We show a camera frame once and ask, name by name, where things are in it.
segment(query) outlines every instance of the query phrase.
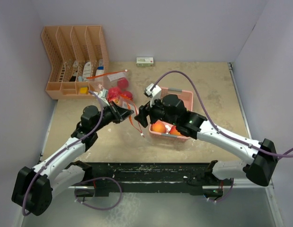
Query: small box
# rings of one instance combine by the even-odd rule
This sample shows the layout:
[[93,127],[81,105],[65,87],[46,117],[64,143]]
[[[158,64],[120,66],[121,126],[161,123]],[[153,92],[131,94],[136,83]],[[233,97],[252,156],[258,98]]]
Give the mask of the small box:
[[136,64],[138,67],[151,67],[154,65],[154,58],[138,57]]
[[98,68],[99,68],[99,67],[102,67],[102,66],[104,67],[103,59],[100,59],[100,60],[99,60]]
[[80,88],[80,94],[81,95],[86,95],[89,93],[89,88],[88,87],[81,87]]

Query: white backdrop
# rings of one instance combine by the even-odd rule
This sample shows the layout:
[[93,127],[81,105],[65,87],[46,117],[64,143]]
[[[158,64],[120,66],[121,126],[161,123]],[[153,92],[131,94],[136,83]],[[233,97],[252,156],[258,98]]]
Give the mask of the white backdrop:
[[267,0],[32,0],[45,25],[103,25],[112,61],[235,60]]
[[[270,0],[234,64],[254,139],[271,139],[278,153],[293,147],[293,0]],[[279,208],[293,227],[293,158],[273,175]]]
[[29,0],[0,1],[0,227],[13,226],[18,171],[38,161],[53,111],[42,29]]

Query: metal bar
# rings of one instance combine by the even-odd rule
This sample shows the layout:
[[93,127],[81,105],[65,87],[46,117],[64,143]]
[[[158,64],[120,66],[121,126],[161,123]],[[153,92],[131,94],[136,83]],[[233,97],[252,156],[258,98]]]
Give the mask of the metal bar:
[[[215,189],[215,186],[202,186],[203,189]],[[263,186],[252,183],[249,179],[235,179],[233,188],[263,188]]]
[[275,199],[275,191],[274,191],[274,187],[273,186],[269,186],[266,188],[266,194],[267,194],[267,199],[269,202],[269,206],[271,209],[271,213],[273,215],[274,221],[275,221],[275,225],[277,227],[284,227],[284,222],[281,216],[281,212],[278,208],[278,204],[277,201]]
[[162,136],[168,136],[168,137],[177,138],[177,136],[175,136],[175,135],[166,134],[166,133],[161,133],[161,135],[162,135]]
[[246,130],[247,130],[247,133],[249,135],[249,138],[251,139],[251,134],[250,134],[250,130],[249,130],[249,124],[248,124],[247,119],[246,119],[246,115],[245,115],[245,112],[244,112],[243,104],[241,102],[241,98],[240,98],[240,94],[239,94],[238,87],[237,87],[237,84],[236,84],[236,80],[235,80],[235,77],[233,75],[231,63],[228,63],[228,68],[230,70],[233,86],[235,87],[235,92],[236,92],[237,99],[238,99],[239,106],[240,106],[240,110],[241,110],[241,113],[242,113],[242,116],[243,116],[243,121],[244,121]]
[[43,154],[44,154],[44,150],[45,150],[45,146],[46,146],[46,143],[47,143],[48,135],[50,134],[50,129],[51,129],[52,122],[53,122],[53,116],[55,114],[57,104],[58,104],[58,100],[55,101],[55,104],[54,104],[54,107],[53,107],[52,116],[51,116],[50,122],[49,122],[48,127],[47,127],[47,131],[46,131],[46,135],[45,135],[45,138],[44,138],[44,141],[43,141],[43,146],[42,146],[42,150],[41,150],[41,154],[40,154],[40,158],[39,158],[38,163],[40,163],[42,161],[42,157],[43,157]]

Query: pink basket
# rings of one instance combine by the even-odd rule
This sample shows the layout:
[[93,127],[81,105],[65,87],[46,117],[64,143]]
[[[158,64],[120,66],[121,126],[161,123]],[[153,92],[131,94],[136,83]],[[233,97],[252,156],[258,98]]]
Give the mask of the pink basket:
[[[176,89],[176,88],[167,88],[167,87],[161,87],[162,92],[161,92],[161,97],[163,98],[164,96],[174,94],[177,95],[178,98],[182,99],[184,102],[184,106],[187,108],[187,110],[192,111],[193,110],[193,100],[194,100],[194,94],[191,91],[185,91],[181,89]],[[173,125],[168,124],[166,122],[162,122],[164,125],[168,126],[167,128],[171,128]],[[189,139],[189,137],[186,136],[176,136],[176,135],[170,135],[167,133],[160,133],[160,132],[155,132],[151,130],[151,126],[149,126],[149,131],[150,135],[156,138],[161,138],[161,139],[168,139],[168,140],[176,140],[176,141],[181,141],[185,142]]]

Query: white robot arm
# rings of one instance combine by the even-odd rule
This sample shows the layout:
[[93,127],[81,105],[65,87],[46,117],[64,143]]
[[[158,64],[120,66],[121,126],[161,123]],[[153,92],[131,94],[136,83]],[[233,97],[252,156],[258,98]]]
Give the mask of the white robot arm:
[[[156,85],[151,90],[153,85],[150,84],[144,92],[151,100],[146,105],[140,106],[139,114],[135,116],[135,120],[143,127],[148,125],[146,117],[150,116],[151,123],[161,120],[173,124],[182,135],[209,142],[240,158],[240,161],[233,162],[215,161],[212,174],[220,180],[247,177],[261,186],[269,184],[277,158],[261,153],[256,148],[276,153],[272,141],[251,140],[215,125],[218,129],[216,130],[206,117],[188,111],[177,95],[167,95],[160,99],[161,88]],[[223,136],[221,131],[248,145]]]
[[91,174],[86,164],[71,162],[95,143],[98,130],[111,122],[120,123],[133,114],[133,110],[123,109],[113,102],[108,103],[106,96],[107,90],[98,95],[104,109],[97,128],[101,112],[93,105],[85,107],[76,130],[60,149],[33,168],[24,167],[19,171],[12,194],[13,202],[23,206],[26,201],[25,208],[40,215],[55,196]]

